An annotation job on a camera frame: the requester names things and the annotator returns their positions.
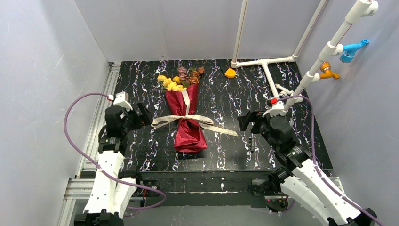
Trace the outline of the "yellow fake flower bunch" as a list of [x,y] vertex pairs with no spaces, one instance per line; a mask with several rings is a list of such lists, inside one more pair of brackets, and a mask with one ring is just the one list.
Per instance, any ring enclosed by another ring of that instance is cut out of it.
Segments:
[[166,77],[165,75],[159,75],[157,77],[158,83],[162,86],[165,91],[178,91],[182,92],[189,87],[189,83],[181,80],[179,76],[173,78]]

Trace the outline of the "maroon wrapping paper sheet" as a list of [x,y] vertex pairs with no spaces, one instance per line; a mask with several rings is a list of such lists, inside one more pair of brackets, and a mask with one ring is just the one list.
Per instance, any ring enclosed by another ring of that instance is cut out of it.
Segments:
[[[176,116],[185,116],[186,110],[189,110],[188,114],[194,115],[197,110],[198,88],[198,84],[193,84],[186,89],[190,101],[190,107],[187,107],[187,104],[185,104],[182,92],[167,91],[166,101],[171,114]],[[207,148],[206,139],[197,120],[178,120],[174,148],[177,152],[183,153],[196,153]]]

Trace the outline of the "orange fake flower stem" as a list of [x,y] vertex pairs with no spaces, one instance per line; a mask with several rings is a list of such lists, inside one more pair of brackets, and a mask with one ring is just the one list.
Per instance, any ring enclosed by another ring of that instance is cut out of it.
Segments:
[[190,85],[198,84],[200,77],[204,74],[205,74],[204,67],[190,68],[189,84]]

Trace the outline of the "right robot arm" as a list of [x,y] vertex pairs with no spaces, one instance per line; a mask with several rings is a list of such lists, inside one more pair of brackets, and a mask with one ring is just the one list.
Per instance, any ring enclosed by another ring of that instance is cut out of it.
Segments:
[[324,226],[375,225],[376,214],[347,198],[321,171],[285,117],[249,111],[237,120],[240,131],[245,131],[252,123],[251,133],[262,135],[281,164],[263,183],[267,191],[293,198]]

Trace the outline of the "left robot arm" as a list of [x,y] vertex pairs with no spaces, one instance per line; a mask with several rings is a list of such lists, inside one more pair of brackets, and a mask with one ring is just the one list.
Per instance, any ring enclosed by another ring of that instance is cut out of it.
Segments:
[[128,173],[117,182],[123,163],[127,134],[150,125],[152,114],[138,103],[140,114],[121,104],[105,110],[105,125],[99,133],[98,165],[94,184],[82,214],[75,216],[75,226],[122,226],[123,215],[136,187],[135,173]]

